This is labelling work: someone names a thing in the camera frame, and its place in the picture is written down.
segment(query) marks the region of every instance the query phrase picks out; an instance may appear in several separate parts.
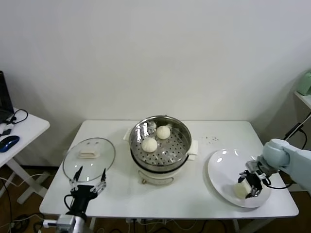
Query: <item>blue mouse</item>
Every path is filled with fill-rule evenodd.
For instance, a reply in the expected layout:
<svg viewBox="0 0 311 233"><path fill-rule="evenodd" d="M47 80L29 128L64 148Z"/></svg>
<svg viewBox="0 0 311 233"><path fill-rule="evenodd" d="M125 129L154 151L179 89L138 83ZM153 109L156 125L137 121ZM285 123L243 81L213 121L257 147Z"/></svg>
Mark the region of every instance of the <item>blue mouse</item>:
<svg viewBox="0 0 311 233"><path fill-rule="evenodd" d="M0 141L0 152L7 152L12 146L19 141L19 136L8 136Z"/></svg>

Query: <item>small white table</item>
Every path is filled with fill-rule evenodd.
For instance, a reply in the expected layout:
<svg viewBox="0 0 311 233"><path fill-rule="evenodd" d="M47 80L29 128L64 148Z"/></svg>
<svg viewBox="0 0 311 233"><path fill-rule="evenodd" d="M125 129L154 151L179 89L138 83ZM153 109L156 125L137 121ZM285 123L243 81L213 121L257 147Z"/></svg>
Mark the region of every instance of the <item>small white table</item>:
<svg viewBox="0 0 311 233"><path fill-rule="evenodd" d="M304 102L304 104L311 109L311 95L303 96L295 91L295 95Z"/></svg>
<svg viewBox="0 0 311 233"><path fill-rule="evenodd" d="M26 114L24 112L18 112L16 114L17 121L24 119ZM5 124L0 125L0 132L5 127ZM9 177L8 181L5 183L6 186L10 184L15 174L20 176L30 187L18 198L17 202L22 204L25 200L33 193L37 193L40 196L44 197L47 190L42 187L40 184L45 181L49 173L45 172L43 175L39 176L37 180L34 180L30 175L14 160L14 156L17 155L22 149L39 137L43 132L45 132L50 127L48 121L40 119L31 114L28 115L28 118L18 123L14 126L10 135L17 135L20 137L19 142L17 142L12 148L10 148L5 153L0 153L0 167L4 164L7 164L12 170L13 173ZM0 140L5 139L8 136L0 137ZM0 196L4 193L4 187L0 190Z"/></svg>
<svg viewBox="0 0 311 233"><path fill-rule="evenodd" d="M206 181L205 162L219 149L239 149L244 154L258 156L262 143L248 122L186 121L192 138L199 141L199 153L194 161L187 161L181 176L168 186L141 184L128 142L123 136L136 121L88 120L77 133L71 147L82 140L104 137L116 148L116 158L107 171L107 188L90 201L86 211L91 217L118 218L179 218L179 219L243 219L257 218L241 233L250 233L276 217L298 214L298 208L288 190L271 190L264 205L245 209L223 199ZM88 182L96 184L99 180ZM275 174L271 182L278 187L284 182ZM45 214L60 215L68 210L63 199L70 193L69 181L60 166L41 205Z"/></svg>

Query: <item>white plate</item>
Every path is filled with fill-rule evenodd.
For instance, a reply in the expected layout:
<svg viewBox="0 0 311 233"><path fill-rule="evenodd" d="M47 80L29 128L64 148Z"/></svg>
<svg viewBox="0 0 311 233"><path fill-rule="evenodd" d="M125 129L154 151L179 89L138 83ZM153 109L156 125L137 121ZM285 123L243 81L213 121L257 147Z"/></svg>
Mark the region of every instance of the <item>white plate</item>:
<svg viewBox="0 0 311 233"><path fill-rule="evenodd" d="M219 150L211 156L207 167L208 176L218 193L229 202L245 208L261 206L271 193L270 188L263 185L258 197L243 200L236 197L233 186L238 182L239 173L246 170L245 163L251 159L238 150Z"/></svg>

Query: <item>wire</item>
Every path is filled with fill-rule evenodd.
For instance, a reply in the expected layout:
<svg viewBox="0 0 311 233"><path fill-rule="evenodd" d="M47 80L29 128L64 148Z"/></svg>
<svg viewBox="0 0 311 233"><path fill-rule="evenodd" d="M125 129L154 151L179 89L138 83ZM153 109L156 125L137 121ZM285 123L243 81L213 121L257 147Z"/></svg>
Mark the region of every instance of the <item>wire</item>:
<svg viewBox="0 0 311 233"><path fill-rule="evenodd" d="M26 117L25 117L23 120L20 120L20 121L18 121L18 122L13 122L14 119L16 119L16 117L15 117L16 113L18 113L19 111L25 112L25 113L26 113ZM25 109L18 109L16 112L14 112L14 114L13 114L13 116L11 117L11 120L10 120L10 121L11 121L11 123L12 123L13 125L16 125L16 124L21 123L22 121L26 120L27 118L28 118L28 112L27 112Z"/></svg>
<svg viewBox="0 0 311 233"><path fill-rule="evenodd" d="M35 222L33 224L33 231L34 233L38 233L38 231L43 227L43 221Z"/></svg>
<svg viewBox="0 0 311 233"><path fill-rule="evenodd" d="M136 233L135 223L136 223L136 219L133 220L134 233Z"/></svg>
<svg viewBox="0 0 311 233"><path fill-rule="evenodd" d="M293 131L291 134L288 136L285 136L284 141L287 141L291 136L293 136L300 128L301 126L311 117L311 112L307 115L307 117L303 120L302 123L300 123Z"/></svg>
<svg viewBox="0 0 311 233"><path fill-rule="evenodd" d="M21 221L25 221L25 220L27 220L27 219L30 219L30 218L32 218L33 216L37 216L39 219L41 219L41 220L45 220L44 218L41 218L39 215L37 215L37 214L32 214L32 215L30 215L30 216L28 216L28 217L26 217L26 218L23 218L23 219L18 219L18 220L14 220L13 222L21 222ZM4 225L2 225L2 226L0 226L0 228L2 228L2 227L5 227L5 226L7 226L7 225L9 225L10 223L7 223L7 224L4 224Z"/></svg>
<svg viewBox="0 0 311 233"><path fill-rule="evenodd" d="M181 226L178 225L178 223L177 223L175 220L173 220L173 222L176 224L177 227L179 227L179 229L181 229L181 230L183 230L183 231L189 231L189 230L191 230L191 229L196 225L196 223L198 222L198 220L196 220L196 221L193 223L193 225L192 225L191 227L188 227L188 228L182 228Z"/></svg>
<svg viewBox="0 0 311 233"><path fill-rule="evenodd" d="M172 231L170 229L166 228L166 227L161 227L161 228L157 229L156 231L154 231L154 233L157 233L157 232L159 232L161 230L166 230L167 232L172 233Z"/></svg>
<svg viewBox="0 0 311 233"><path fill-rule="evenodd" d="M11 223L12 223L12 203L11 203L11 197L10 197L8 188L5 186L4 181L3 180L1 180L1 181L2 181L2 184L3 184L4 188L5 188L6 194L8 195L9 202L10 202L10 223L9 223L10 227L9 227L9 232L11 233Z"/></svg>
<svg viewBox="0 0 311 233"><path fill-rule="evenodd" d="M258 169L259 169L259 171L261 171L261 173L264 173L264 172L261 170L260 165L261 165L261 163L259 162L259 163L258 163ZM268 188L272 188L272 189L286 189L286 188L289 188L290 186L292 186L292 185L294 184L294 181L290 182L287 186L284 186L284 187L272 187L272 186L270 186L270 185L271 185L271 181L270 181L269 178L266 178L266 179L262 180L262 183L263 183L265 186L267 186Z"/></svg>
<svg viewBox="0 0 311 233"><path fill-rule="evenodd" d="M105 229L104 228L99 228L97 231L96 231L96 233L99 233L100 232L100 230L102 230L103 231L103 233L105 233Z"/></svg>
<svg viewBox="0 0 311 233"><path fill-rule="evenodd" d="M227 226L225 225L225 223L224 223L222 220L215 219L214 221L220 222L220 223L223 225L223 227L224 227L225 233L227 233ZM209 222L209 220L205 220L205 221L204 221L204 224L203 224L201 230L199 231L199 233L202 233L202 232L203 232L203 230L204 230L204 228L205 228L205 226L206 226L206 224L207 224L208 222Z"/></svg>
<svg viewBox="0 0 311 233"><path fill-rule="evenodd" d="M306 144L307 144L307 141L308 141L308 136L302 129L300 129L299 132L303 133L303 135L305 136L305 143L303 144L303 146L301 148L303 150L306 147Z"/></svg>
<svg viewBox="0 0 311 233"><path fill-rule="evenodd" d="M146 225L146 220L144 220L144 229L145 229L145 233L147 233L147 225Z"/></svg>
<svg viewBox="0 0 311 233"><path fill-rule="evenodd" d="M22 183L20 183L19 185L15 184L15 183L13 183L13 182L11 182L11 181L9 181L8 179L3 178L3 177L0 177L0 180L7 181L7 182L9 182L10 184L14 185L15 187L20 187L23 183L26 182L26 180L28 180L28 179L30 179L30 178L32 178L32 177L34 177L34 176L41 176L41 175L45 175L45 174L46 174L46 173L41 173L41 174L32 175L32 176L30 176L29 178L25 179L25 180L24 180Z"/></svg>
<svg viewBox="0 0 311 233"><path fill-rule="evenodd" d="M65 204L65 206L66 206L69 210L71 210L71 208L68 206L68 204L67 204L67 202L66 202L66 198L67 198L67 197L73 197L73 195L68 194L68 195L64 196L64 204Z"/></svg>
<svg viewBox="0 0 311 233"><path fill-rule="evenodd" d="M265 180L262 180L262 183L267 186L268 188L272 188L272 189L286 189L289 188L290 186L292 186L294 184L294 182L292 181L291 183L289 183L288 185L284 186L284 187L272 187L271 185L271 181L269 178L266 178Z"/></svg>
<svg viewBox="0 0 311 233"><path fill-rule="evenodd" d="M117 232L119 232L119 233L122 233L122 231L120 231L120 230L119 230L119 229L117 229L117 228L112 229L109 233L112 233L112 232L115 232L115 231L117 231Z"/></svg>

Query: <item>cable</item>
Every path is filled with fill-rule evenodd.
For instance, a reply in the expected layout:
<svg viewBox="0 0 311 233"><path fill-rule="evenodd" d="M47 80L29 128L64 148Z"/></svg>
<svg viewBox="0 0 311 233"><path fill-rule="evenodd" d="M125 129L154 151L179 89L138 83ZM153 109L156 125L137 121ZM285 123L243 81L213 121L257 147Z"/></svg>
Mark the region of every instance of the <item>cable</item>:
<svg viewBox="0 0 311 233"><path fill-rule="evenodd" d="M35 222L33 224L33 231L34 233L38 233L38 231L43 227L43 221Z"/></svg>
<svg viewBox="0 0 311 233"><path fill-rule="evenodd" d="M147 233L147 225L146 225L146 220L144 220L144 229L145 229L145 233Z"/></svg>
<svg viewBox="0 0 311 233"><path fill-rule="evenodd" d="M133 228L134 228L134 233L136 233L135 223L136 223L136 219L133 219Z"/></svg>
<svg viewBox="0 0 311 233"><path fill-rule="evenodd" d="M103 233L105 233L105 229L104 228L99 228L97 231L96 231L96 233L99 233L100 232L100 230L102 230L103 231Z"/></svg>
<svg viewBox="0 0 311 233"><path fill-rule="evenodd" d="M265 180L262 180L262 183L267 186L268 188L272 188L272 189L286 189L286 188L289 188L290 186L292 186L294 184L294 182L292 181L291 183L289 183L287 186L284 186L284 187L272 187L270 186L271 185L271 181L269 178L266 178Z"/></svg>
<svg viewBox="0 0 311 233"><path fill-rule="evenodd" d="M208 221L209 221L209 220L205 220L205 221L204 221L204 224L203 224L201 230L199 231L199 233L202 233L202 232L203 232L203 230L204 230L204 228L205 228L205 225L208 223ZM220 222L220 223L223 225L223 227L224 227L225 233L227 233L227 226L225 225L225 223L224 223L222 220L215 219L214 221Z"/></svg>
<svg viewBox="0 0 311 233"><path fill-rule="evenodd" d="M307 141L308 141L308 136L302 129L300 129L299 132L303 133L304 136L305 136L305 143L303 144L303 146L301 148L303 150L306 147L306 144L307 144Z"/></svg>
<svg viewBox="0 0 311 233"><path fill-rule="evenodd" d="M8 188L5 186L4 181L3 180L1 180L1 181L2 181L2 184L3 184L4 188L5 188L6 194L8 195L9 202L10 202L10 223L9 223L10 227L9 227L9 231L11 233L11 223L12 223L12 203L11 203L11 197L10 197Z"/></svg>
<svg viewBox="0 0 311 233"><path fill-rule="evenodd" d="M119 233L122 233L122 231L120 231L120 230L119 230L119 229L117 229L117 228L112 229L109 233L112 233L112 232L115 232L115 231L117 231L117 232L119 232Z"/></svg>
<svg viewBox="0 0 311 233"><path fill-rule="evenodd" d="M188 227L188 228L182 228L181 226L179 226L179 225L177 224L177 222L176 222L175 220L173 220L173 222L176 224L177 227L179 227L179 229L181 229L181 230L183 230L183 231L189 231L189 230L191 230L191 229L196 225L196 223L198 222L198 220L196 220L196 221L193 223L193 225L192 225L191 227Z"/></svg>
<svg viewBox="0 0 311 233"><path fill-rule="evenodd" d="M166 227L161 227L161 228L157 229L156 231L154 231L154 233L157 233L157 232L159 232L159 231L161 231L161 230L166 230L166 231L169 232L169 233L173 233L170 229L168 229L168 228L166 228Z"/></svg>
<svg viewBox="0 0 311 233"><path fill-rule="evenodd" d="M67 197L73 197L73 195L68 194L68 195L64 196L64 204L65 204L65 206L66 206L69 210L71 210L71 208L68 206L68 204L67 204L67 202L66 202L66 198L67 198Z"/></svg>
<svg viewBox="0 0 311 233"><path fill-rule="evenodd" d="M25 219L27 215L20 215L16 219ZM29 219L23 220L23 221L18 221L15 224L11 224L11 232L12 233L21 233L26 231L26 229L29 226Z"/></svg>
<svg viewBox="0 0 311 233"><path fill-rule="evenodd" d="M28 180L28 179L30 179L30 178L32 178L32 177L34 177L34 176L41 176L41 175L45 175L45 174L46 174L46 173L41 173L41 174L32 175L32 176L30 176L29 178L25 179L23 182L21 182L19 185L15 184L15 183L13 183L13 182L11 182L11 181L9 181L8 179L3 178L3 177L0 177L0 180L7 181L7 182L9 182L10 184L14 185L15 187L20 187L23 183L26 182L26 180Z"/></svg>
<svg viewBox="0 0 311 233"><path fill-rule="evenodd" d="M13 122L14 120L16 120L16 113L18 113L19 111L23 111L26 113L26 117L23 120L20 120L18 122ZM18 123L21 123L22 121L26 120L28 118L28 112L25 109L18 109L16 112L14 112L13 116L11 117L10 123L13 123L13 125L16 125Z"/></svg>
<svg viewBox="0 0 311 233"><path fill-rule="evenodd" d="M259 169L259 171L261 171L261 173L264 173L264 172L261 170L260 165L261 165L261 163L258 162L258 169ZM272 189L286 189L286 188L289 188L290 186L292 186L292 185L294 184L294 181L290 182L287 186L284 186L284 187L272 187L272 186L270 186L270 185L271 185L271 181L270 181L269 178L266 178L266 179L262 180L262 183L263 183L265 186L267 186L268 188L272 188Z"/></svg>
<svg viewBox="0 0 311 233"><path fill-rule="evenodd" d="M307 117L303 120L302 123L298 123L294 126L294 130L291 129L287 134L285 134L285 137L284 137L284 141L287 141L289 138L291 138L291 136L293 136L298 130L300 130L303 126L303 124L311 117L311 112L307 115Z"/></svg>
<svg viewBox="0 0 311 233"><path fill-rule="evenodd" d="M41 220L45 220L44 218L41 218L41 217L40 217L39 215L37 215L37 213L36 213L36 214L31 214L30 216L28 216L28 217L26 217L26 218L23 218L23 219L14 220L13 222L25 221L25 220L27 220L27 219L32 218L33 216L37 216L37 218L39 218L39 219L41 219ZM10 224L10 223L4 224L4 225L0 226L0 228L5 227L5 226L7 226L7 225L9 225L9 224Z"/></svg>

